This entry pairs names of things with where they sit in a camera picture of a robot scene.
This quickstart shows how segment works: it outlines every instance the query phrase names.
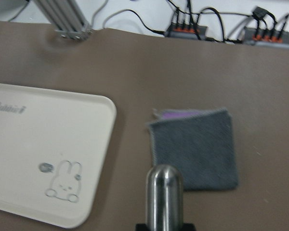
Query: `stainless steel rounded rod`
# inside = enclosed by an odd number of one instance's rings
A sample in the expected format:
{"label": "stainless steel rounded rod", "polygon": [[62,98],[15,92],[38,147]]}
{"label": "stainless steel rounded rod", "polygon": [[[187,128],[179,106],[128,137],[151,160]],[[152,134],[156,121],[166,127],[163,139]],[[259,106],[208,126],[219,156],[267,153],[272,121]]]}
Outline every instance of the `stainless steel rounded rod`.
{"label": "stainless steel rounded rod", "polygon": [[158,165],[147,175],[146,225],[150,231],[179,231],[183,226],[183,179],[173,166]]}

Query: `brown table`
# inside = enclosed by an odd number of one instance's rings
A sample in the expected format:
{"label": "brown table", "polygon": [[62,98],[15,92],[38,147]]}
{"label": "brown table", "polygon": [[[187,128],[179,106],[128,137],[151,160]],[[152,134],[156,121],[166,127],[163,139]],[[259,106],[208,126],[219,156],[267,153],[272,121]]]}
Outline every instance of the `brown table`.
{"label": "brown table", "polygon": [[[117,106],[92,212],[79,231],[145,220],[152,109],[226,107],[240,186],[184,193],[198,231],[289,231],[289,51],[106,29],[86,42],[51,25],[0,22],[0,83],[101,94]],[[62,230],[0,211],[0,231]]]}

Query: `rabbit illustration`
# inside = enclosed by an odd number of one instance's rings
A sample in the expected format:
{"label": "rabbit illustration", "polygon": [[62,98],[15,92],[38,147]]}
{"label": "rabbit illustration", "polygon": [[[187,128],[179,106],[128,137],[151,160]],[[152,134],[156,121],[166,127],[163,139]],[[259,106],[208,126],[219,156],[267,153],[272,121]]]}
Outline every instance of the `rabbit illustration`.
{"label": "rabbit illustration", "polygon": [[77,203],[81,189],[81,171],[82,166],[78,162],[71,163],[67,160],[60,162],[56,175],[53,177],[45,194],[49,197]]}

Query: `folded cloth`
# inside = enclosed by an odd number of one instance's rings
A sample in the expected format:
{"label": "folded cloth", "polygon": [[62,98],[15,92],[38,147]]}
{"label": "folded cloth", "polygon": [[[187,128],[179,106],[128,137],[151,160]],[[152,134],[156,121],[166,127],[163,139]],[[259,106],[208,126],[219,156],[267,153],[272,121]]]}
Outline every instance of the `folded cloth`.
{"label": "folded cloth", "polygon": [[238,185],[226,109],[165,110],[149,129],[153,165],[178,168],[185,190],[229,190]]}

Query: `white background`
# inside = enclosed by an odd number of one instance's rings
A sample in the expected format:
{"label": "white background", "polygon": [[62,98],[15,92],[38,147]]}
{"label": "white background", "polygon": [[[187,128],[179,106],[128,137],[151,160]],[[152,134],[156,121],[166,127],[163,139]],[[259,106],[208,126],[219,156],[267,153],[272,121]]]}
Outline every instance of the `white background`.
{"label": "white background", "polygon": [[[186,0],[173,0],[181,9],[186,6]],[[77,0],[85,17],[90,22],[93,13],[104,3],[104,0]],[[25,0],[0,0],[0,20],[7,21],[12,18],[25,4]],[[214,7],[220,12],[237,12],[251,14],[255,6],[267,9],[277,19],[289,13],[289,0],[192,0],[194,12],[199,12],[204,7]],[[111,14],[123,10],[132,9],[138,12],[146,25],[155,30],[165,30],[170,24],[172,8],[166,0],[109,0],[108,4],[95,18],[94,29],[102,29],[103,21]],[[235,25],[244,19],[243,16],[223,15],[226,35]],[[266,18],[271,26],[271,19]],[[44,15],[38,10],[34,2],[28,5],[23,12],[14,20],[22,23],[48,23]],[[217,17],[213,14],[202,15],[200,25],[209,26],[207,36],[216,39],[221,38],[220,25]],[[139,34],[158,36],[146,30],[137,16],[131,12],[124,12],[110,19],[106,27],[130,31]]]}

